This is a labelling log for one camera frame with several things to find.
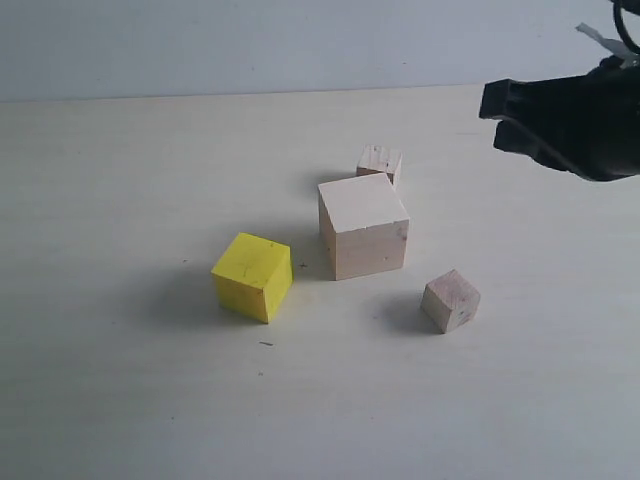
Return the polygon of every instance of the cube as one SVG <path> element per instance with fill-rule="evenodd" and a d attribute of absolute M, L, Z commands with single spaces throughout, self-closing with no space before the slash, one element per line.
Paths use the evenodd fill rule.
<path fill-rule="evenodd" d="M 318 186 L 320 232 L 336 280 L 402 268 L 409 215 L 384 173 Z"/>
<path fill-rule="evenodd" d="M 402 152 L 394 148 L 380 145 L 367 145 L 364 147 L 360 163 L 356 169 L 356 175 L 371 175 L 374 173 L 386 173 L 393 188 L 396 188 L 400 180 L 402 167 Z"/>
<path fill-rule="evenodd" d="M 211 274 L 221 306 L 269 323 L 293 283 L 291 249 L 240 233 Z"/>
<path fill-rule="evenodd" d="M 456 270 L 427 284 L 422 310 L 448 333 L 473 320 L 480 304 L 480 293 Z"/>

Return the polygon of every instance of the cable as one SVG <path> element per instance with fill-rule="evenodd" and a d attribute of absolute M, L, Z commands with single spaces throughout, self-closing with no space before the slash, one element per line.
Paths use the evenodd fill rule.
<path fill-rule="evenodd" d="M 626 45 L 626 47 L 631 50 L 636 55 L 640 55 L 640 46 L 636 44 L 629 35 L 629 31 L 624 24 L 624 19 L 622 18 L 622 0 L 612 0 L 613 1 L 613 22 L 616 24 L 616 30 L 618 31 L 618 35 L 620 35 L 620 39 Z"/>

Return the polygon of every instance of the white table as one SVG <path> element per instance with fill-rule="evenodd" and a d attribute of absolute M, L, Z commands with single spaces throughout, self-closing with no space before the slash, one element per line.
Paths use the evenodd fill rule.
<path fill-rule="evenodd" d="M 0 478 L 637 478 L 640 180 L 494 150 L 480 95 L 0 105 Z M 316 185 L 366 143 L 407 262 L 332 282 Z M 239 231 L 293 248 L 268 326 L 217 307 Z M 451 268 L 483 299 L 435 335 Z"/>

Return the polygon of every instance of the wooden cube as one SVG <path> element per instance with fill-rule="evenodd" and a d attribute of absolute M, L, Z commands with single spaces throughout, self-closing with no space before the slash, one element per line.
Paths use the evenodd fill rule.
<path fill-rule="evenodd" d="M 291 249 L 240 233 L 211 274 L 220 305 L 269 323 L 293 283 Z"/>
<path fill-rule="evenodd" d="M 448 333 L 473 320 L 480 304 L 480 293 L 456 270 L 427 284 L 422 310 Z"/>
<path fill-rule="evenodd" d="M 336 280 L 402 268 L 409 215 L 384 173 L 318 186 L 320 232 Z"/>
<path fill-rule="evenodd" d="M 356 175 L 371 175 L 373 173 L 386 173 L 393 188 L 396 188 L 400 180 L 402 167 L 402 152 L 394 148 L 381 147 L 380 145 L 367 145 L 364 147 L 360 163 L 356 169 Z"/>

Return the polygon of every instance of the yellow cube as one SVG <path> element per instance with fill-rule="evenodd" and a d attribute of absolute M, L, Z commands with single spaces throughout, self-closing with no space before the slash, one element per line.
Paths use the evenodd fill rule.
<path fill-rule="evenodd" d="M 291 249 L 240 233 L 211 274 L 220 305 L 269 323 L 293 283 Z"/>

